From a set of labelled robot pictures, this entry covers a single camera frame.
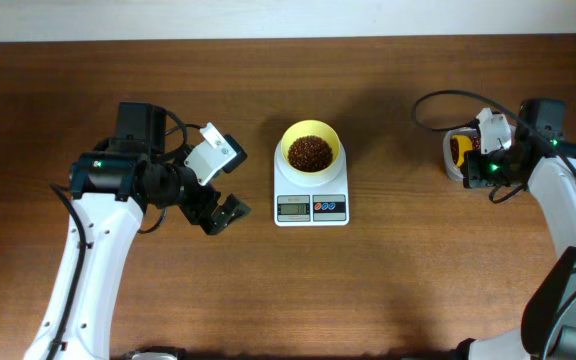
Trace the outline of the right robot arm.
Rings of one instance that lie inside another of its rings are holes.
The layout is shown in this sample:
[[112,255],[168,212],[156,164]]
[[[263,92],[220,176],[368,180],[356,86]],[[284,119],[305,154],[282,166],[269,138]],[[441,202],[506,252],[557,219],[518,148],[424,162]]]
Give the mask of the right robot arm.
[[564,105],[528,99],[517,115],[497,106],[472,122],[480,147],[464,155],[467,188],[529,192],[542,210],[558,257],[526,304],[521,325],[467,340],[466,359],[576,359],[576,144],[562,139]]

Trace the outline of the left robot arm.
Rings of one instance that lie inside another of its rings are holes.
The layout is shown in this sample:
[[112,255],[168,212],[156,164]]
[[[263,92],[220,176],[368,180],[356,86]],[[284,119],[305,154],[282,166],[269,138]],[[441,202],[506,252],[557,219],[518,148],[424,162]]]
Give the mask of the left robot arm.
[[189,125],[150,103],[122,102],[113,136],[72,165],[67,187],[52,189],[69,213],[64,253],[49,305],[28,359],[107,359],[122,273],[132,242],[143,233],[148,207],[177,207],[192,225],[217,235],[250,209],[223,198],[211,180],[230,173],[247,154],[212,123],[196,146],[166,151],[168,120]]

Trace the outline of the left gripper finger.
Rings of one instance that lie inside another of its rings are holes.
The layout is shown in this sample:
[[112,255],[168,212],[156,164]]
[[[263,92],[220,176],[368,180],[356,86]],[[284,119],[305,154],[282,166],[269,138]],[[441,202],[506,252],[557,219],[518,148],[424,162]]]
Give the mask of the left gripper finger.
[[221,205],[221,208],[221,214],[227,220],[239,220],[240,218],[246,217],[251,212],[251,208],[234,194],[227,196],[226,200]]
[[242,210],[234,210],[232,212],[219,211],[215,217],[211,217],[202,224],[202,229],[206,235],[218,235],[231,223],[236,222],[242,216]]

